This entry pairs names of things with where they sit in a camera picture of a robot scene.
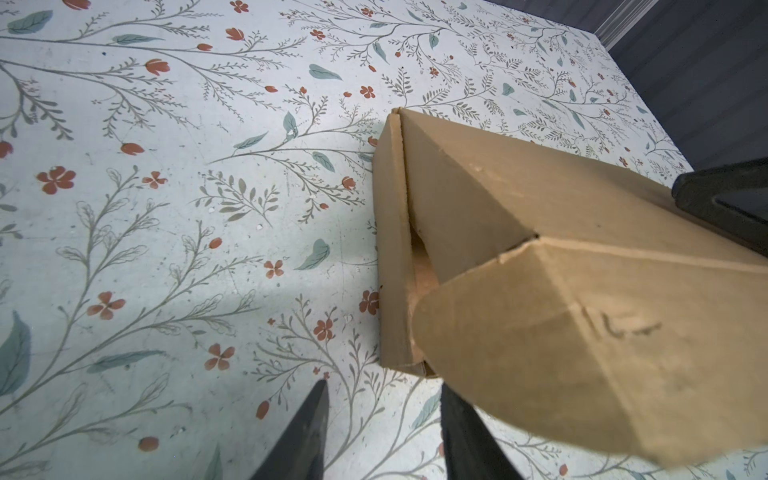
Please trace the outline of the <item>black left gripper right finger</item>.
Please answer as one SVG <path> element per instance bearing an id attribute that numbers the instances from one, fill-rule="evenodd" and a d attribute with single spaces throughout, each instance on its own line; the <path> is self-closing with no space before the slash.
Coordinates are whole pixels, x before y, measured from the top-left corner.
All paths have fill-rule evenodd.
<path id="1" fill-rule="evenodd" d="M 441 387 L 440 410 L 448 479 L 523 480 L 475 408 L 446 383 Z"/>

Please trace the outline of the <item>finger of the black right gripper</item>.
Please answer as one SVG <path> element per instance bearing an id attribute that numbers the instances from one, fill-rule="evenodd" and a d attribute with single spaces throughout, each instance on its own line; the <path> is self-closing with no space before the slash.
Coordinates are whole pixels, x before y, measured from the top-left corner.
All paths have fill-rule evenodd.
<path id="1" fill-rule="evenodd" d="M 765 157 L 680 175 L 675 205 L 744 246 L 767 253 L 767 159 Z"/>

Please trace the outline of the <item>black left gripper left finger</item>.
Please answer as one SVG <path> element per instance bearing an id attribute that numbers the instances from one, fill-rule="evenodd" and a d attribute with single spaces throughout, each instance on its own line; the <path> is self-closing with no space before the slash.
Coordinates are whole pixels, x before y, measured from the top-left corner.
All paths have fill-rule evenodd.
<path id="1" fill-rule="evenodd" d="M 327 381 L 318 380 L 251 479 L 322 479 L 328 415 Z"/>

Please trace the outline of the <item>brown cardboard box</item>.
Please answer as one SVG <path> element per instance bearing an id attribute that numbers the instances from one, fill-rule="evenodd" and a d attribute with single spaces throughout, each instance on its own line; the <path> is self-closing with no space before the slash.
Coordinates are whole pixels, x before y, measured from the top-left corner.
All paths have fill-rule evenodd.
<path id="1" fill-rule="evenodd" d="M 373 158 L 380 359 L 677 467 L 767 440 L 767 260 L 640 174 L 414 111 Z"/>

